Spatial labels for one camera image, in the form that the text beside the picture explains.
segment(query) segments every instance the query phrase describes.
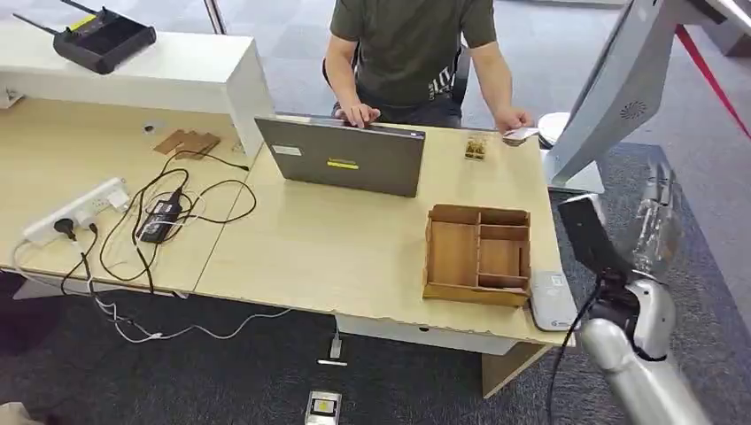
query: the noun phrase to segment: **desk leg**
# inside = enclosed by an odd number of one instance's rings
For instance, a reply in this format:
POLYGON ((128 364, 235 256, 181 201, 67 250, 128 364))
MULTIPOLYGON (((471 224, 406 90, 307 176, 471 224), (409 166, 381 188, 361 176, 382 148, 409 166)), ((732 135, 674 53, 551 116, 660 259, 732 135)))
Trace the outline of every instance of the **desk leg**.
POLYGON ((483 397, 490 398, 549 349, 549 345, 519 342, 502 356, 483 354, 483 397))

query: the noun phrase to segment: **wooden organizer box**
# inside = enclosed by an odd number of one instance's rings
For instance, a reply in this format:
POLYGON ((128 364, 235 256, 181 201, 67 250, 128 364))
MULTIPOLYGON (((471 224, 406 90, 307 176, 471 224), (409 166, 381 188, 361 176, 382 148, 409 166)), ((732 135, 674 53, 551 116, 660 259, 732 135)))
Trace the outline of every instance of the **wooden organizer box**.
POLYGON ((530 214, 435 205, 428 214, 423 298, 523 305, 530 298, 530 214))

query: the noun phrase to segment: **man's arm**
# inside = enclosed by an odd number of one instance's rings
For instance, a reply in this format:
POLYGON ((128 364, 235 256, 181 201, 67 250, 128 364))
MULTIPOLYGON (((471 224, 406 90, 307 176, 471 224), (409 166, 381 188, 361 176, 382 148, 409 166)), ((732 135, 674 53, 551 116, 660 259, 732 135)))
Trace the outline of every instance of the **man's arm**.
POLYGON ((326 75, 334 95, 339 101, 341 109, 335 116, 346 116, 350 124, 359 128, 365 127, 376 120, 381 112, 360 101, 352 71, 352 57, 357 48, 357 42, 350 42, 335 35, 329 39, 326 49, 326 75))
POLYGON ((511 71, 500 54, 498 42, 470 49, 469 54, 475 63, 483 98, 498 130, 503 133, 511 128, 531 126, 530 115, 511 105, 511 71))

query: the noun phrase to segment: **white disc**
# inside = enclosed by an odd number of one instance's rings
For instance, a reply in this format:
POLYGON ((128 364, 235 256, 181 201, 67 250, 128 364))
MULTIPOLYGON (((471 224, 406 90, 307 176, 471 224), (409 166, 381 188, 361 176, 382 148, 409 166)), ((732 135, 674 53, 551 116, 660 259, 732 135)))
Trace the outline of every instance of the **white disc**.
POLYGON ((563 129, 569 122, 571 116, 568 112, 553 112, 542 116, 539 119, 538 128, 540 135, 550 144, 558 142, 558 137, 563 133, 563 129))

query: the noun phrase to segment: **olive green t-shirt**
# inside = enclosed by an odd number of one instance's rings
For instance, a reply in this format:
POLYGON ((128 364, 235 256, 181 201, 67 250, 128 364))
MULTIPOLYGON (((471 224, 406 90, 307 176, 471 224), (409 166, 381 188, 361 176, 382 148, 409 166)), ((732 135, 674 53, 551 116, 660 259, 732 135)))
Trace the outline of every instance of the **olive green t-shirt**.
POLYGON ((360 42, 357 84, 387 104, 451 91, 460 34, 494 42, 492 0, 337 0, 331 34, 360 42))

